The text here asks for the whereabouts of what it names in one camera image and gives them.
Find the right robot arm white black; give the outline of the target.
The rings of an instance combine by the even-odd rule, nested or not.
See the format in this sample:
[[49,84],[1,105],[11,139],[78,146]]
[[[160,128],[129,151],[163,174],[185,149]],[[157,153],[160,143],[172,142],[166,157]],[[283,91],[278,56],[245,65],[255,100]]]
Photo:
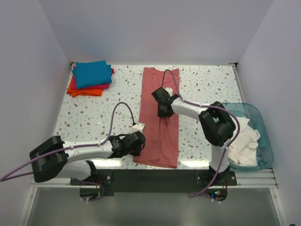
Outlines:
[[184,115],[200,122],[206,140],[211,144],[210,181],[220,185],[226,180],[225,171],[230,166],[229,146],[238,137],[238,119],[222,103],[203,105],[184,100],[180,95],[158,88],[151,94],[158,103],[158,117]]

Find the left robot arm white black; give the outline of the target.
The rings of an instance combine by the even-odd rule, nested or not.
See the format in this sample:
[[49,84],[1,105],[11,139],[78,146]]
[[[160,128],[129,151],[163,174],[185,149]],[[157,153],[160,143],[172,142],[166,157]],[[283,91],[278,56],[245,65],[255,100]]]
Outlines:
[[46,182],[61,175],[82,180],[87,185],[97,181],[95,167],[89,159],[122,158],[126,155],[139,156],[146,138],[140,131],[92,142],[67,142],[53,136],[29,154],[37,183]]

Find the salmon pink t-shirt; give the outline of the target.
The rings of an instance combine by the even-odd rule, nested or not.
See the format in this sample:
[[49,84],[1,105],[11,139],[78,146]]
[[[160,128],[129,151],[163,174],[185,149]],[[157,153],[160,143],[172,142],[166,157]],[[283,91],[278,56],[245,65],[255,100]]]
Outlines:
[[158,117],[158,103],[151,94],[161,86],[172,88],[175,94],[180,76],[178,68],[172,70],[177,83],[175,85],[173,77],[169,73],[163,73],[154,67],[145,67],[143,70],[139,122],[146,125],[143,130],[146,142],[140,156],[134,157],[133,162],[175,169],[179,154],[179,115]]

